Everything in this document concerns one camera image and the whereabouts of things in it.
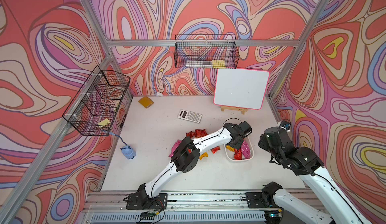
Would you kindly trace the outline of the white storage box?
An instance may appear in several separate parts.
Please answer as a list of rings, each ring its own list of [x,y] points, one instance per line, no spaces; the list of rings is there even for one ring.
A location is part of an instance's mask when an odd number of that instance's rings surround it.
[[[254,150],[250,143],[249,137],[244,139],[240,149],[235,149],[229,145],[224,145],[225,155],[230,162],[241,163],[250,161],[254,156]]]

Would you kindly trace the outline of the red tea bag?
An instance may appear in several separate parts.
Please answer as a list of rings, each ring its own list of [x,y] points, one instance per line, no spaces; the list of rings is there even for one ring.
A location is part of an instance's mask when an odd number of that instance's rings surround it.
[[[196,129],[195,130],[195,137],[196,138],[201,138],[201,137],[204,137],[204,136],[207,136],[207,132],[205,129]]]
[[[217,151],[219,151],[220,150],[220,147],[219,146],[216,146],[216,147],[214,147],[214,148],[212,148],[211,149],[211,152],[212,152],[212,154],[215,154]]]
[[[242,160],[243,159],[243,154],[241,149],[235,149],[234,150],[234,157],[235,160]]]
[[[189,137],[189,138],[194,138],[194,137],[196,137],[196,132],[195,131],[187,132],[186,136]]]

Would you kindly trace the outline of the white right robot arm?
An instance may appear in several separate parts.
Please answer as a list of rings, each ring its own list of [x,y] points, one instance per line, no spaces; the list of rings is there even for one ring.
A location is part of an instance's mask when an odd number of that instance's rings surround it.
[[[295,198],[281,185],[271,182],[262,190],[266,205],[289,211],[307,224],[368,224],[370,221],[355,207],[330,176],[319,156],[308,147],[296,147],[288,135],[290,122],[270,127],[260,136],[258,146],[269,152],[271,163],[291,170],[306,183],[327,213]]]

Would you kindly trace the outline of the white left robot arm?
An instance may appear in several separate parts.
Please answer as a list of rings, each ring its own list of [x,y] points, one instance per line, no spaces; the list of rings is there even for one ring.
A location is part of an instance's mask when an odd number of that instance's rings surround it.
[[[141,184],[134,193],[136,205],[143,209],[148,207],[159,196],[163,187],[179,174],[188,173],[198,163],[200,156],[220,145],[240,149],[244,139],[252,133],[247,121],[239,124],[226,122],[223,126],[206,136],[190,138],[186,136],[173,152],[170,163],[154,179]]]

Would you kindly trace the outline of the yellow tea bag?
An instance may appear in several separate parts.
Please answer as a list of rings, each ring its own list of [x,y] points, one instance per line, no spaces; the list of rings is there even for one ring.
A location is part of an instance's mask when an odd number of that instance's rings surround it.
[[[205,152],[205,153],[203,153],[203,154],[200,155],[200,160],[202,160],[203,158],[206,158],[206,157],[208,157],[208,156],[209,156],[208,153]]]
[[[235,149],[229,145],[225,145],[226,149],[232,151],[232,152],[235,152]]]

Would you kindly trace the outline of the pink tea bag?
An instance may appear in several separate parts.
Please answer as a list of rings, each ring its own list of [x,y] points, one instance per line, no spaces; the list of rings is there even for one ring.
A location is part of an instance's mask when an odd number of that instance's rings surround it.
[[[251,149],[247,141],[244,141],[243,144],[241,145],[241,150],[243,154],[244,159],[250,159],[251,157]]]
[[[177,140],[174,145],[172,146],[172,149],[171,149],[171,153],[169,154],[169,157],[172,158],[174,156],[174,152],[175,150],[177,149],[177,147],[180,145],[182,141],[181,140]]]

